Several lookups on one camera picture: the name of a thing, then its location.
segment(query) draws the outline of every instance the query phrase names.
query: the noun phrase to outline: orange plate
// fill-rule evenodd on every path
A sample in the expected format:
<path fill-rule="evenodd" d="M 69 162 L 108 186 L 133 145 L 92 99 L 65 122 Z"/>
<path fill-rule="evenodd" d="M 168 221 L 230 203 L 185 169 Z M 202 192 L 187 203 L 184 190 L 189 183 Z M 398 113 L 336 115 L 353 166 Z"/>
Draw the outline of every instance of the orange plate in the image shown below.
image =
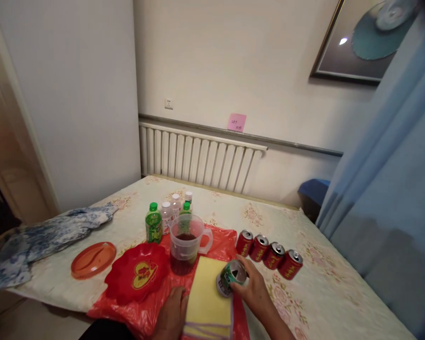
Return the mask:
<path fill-rule="evenodd" d="M 71 275 L 76 280 L 89 279 L 106 269 L 115 259 L 117 249 L 110 242 L 100 242 L 84 249 L 71 263 Z"/>

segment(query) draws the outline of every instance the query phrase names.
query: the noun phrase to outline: red plate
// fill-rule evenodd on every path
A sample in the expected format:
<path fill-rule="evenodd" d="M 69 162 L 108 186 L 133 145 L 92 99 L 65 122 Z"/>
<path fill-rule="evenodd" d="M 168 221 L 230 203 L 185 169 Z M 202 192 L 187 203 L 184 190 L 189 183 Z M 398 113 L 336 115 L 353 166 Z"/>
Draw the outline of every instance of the red plate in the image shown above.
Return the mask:
<path fill-rule="evenodd" d="M 100 242 L 82 250 L 71 263 L 71 275 L 76 280 L 89 279 L 106 269 L 117 250 L 110 242 Z"/>
<path fill-rule="evenodd" d="M 104 282 L 105 295 L 114 298 L 118 305 L 131 301 L 141 302 L 159 289 L 169 272 L 169 256 L 156 243 L 142 243 L 126 251 L 114 262 Z"/>

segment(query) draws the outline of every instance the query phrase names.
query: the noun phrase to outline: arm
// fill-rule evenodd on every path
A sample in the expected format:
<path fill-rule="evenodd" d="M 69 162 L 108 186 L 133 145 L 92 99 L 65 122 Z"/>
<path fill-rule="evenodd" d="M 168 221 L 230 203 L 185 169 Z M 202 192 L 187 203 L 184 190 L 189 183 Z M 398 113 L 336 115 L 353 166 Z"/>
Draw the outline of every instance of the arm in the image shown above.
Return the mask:
<path fill-rule="evenodd" d="M 233 291 L 242 297 L 255 317 L 263 324 L 272 340 L 296 340 L 272 303 L 263 276 L 258 269 L 241 255 L 236 255 L 236 258 L 246 268 L 250 280 L 246 286 L 232 283 Z"/>

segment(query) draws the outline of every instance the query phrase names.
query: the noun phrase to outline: floral tablecloth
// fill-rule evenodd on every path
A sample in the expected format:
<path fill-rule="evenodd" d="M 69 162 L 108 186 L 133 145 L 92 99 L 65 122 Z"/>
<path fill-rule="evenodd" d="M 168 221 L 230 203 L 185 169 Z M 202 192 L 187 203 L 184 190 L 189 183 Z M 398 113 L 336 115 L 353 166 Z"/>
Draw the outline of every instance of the floral tablecloth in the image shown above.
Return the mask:
<path fill-rule="evenodd" d="M 249 229 L 297 250 L 304 267 L 292 281 L 257 263 L 282 319 L 298 340 L 414 339 L 367 283 L 302 213 L 240 197 L 148 176 L 98 202 L 119 207 L 113 221 L 88 238 L 35 263 L 33 279 L 13 292 L 64 309 L 87 312 L 106 289 L 110 268 L 88 280 L 71 277 L 73 259 L 86 247 L 112 242 L 117 257 L 145 239 L 144 217 L 150 202 L 161 204 L 175 192 L 193 192 L 193 213 L 226 229 Z M 248 310 L 253 339 L 269 339 Z"/>

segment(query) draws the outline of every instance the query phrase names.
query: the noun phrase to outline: pink sticky note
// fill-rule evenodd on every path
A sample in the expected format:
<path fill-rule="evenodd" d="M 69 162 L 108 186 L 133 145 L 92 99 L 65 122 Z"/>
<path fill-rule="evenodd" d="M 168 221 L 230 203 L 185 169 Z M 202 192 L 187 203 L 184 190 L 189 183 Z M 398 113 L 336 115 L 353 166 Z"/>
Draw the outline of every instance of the pink sticky note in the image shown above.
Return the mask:
<path fill-rule="evenodd" d="M 239 113 L 230 114 L 230 120 L 228 121 L 228 130 L 234 130 L 243 132 L 244 124 L 246 123 L 247 115 L 241 115 Z"/>

